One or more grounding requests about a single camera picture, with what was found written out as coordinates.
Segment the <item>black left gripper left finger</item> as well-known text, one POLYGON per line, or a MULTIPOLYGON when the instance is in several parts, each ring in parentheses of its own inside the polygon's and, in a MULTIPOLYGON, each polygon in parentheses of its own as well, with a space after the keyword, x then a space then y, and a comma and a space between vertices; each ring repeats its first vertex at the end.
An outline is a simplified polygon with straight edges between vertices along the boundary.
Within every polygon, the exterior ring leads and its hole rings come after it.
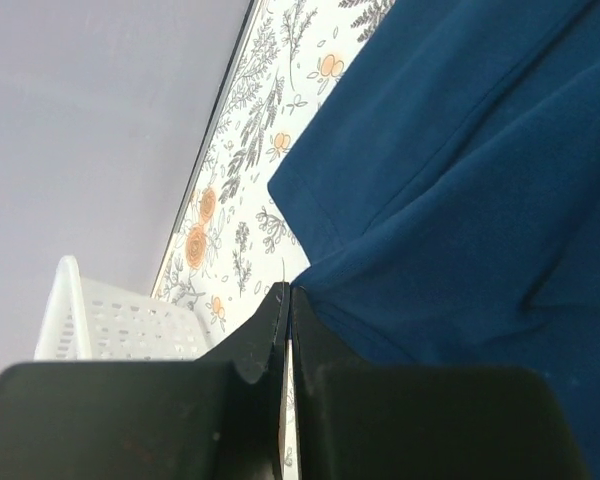
POLYGON ((278 479, 286 283, 194 361, 35 362, 0 374, 0 479, 278 479))

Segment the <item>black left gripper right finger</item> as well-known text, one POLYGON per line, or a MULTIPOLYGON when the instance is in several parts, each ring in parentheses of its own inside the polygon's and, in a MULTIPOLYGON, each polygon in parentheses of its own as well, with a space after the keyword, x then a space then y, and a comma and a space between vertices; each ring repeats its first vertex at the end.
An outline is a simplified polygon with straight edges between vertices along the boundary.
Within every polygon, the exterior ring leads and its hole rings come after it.
POLYGON ((290 304, 303 479, 585 479, 546 383, 520 368, 378 366, 297 289, 290 304))

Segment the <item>blue t shirt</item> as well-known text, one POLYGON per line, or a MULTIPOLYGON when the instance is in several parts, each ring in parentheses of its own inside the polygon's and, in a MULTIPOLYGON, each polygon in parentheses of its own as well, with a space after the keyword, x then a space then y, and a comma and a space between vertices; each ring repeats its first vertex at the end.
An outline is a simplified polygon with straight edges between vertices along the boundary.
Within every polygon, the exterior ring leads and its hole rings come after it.
POLYGON ((398 1, 268 191, 378 363, 516 365, 600 479, 600 1, 398 1))

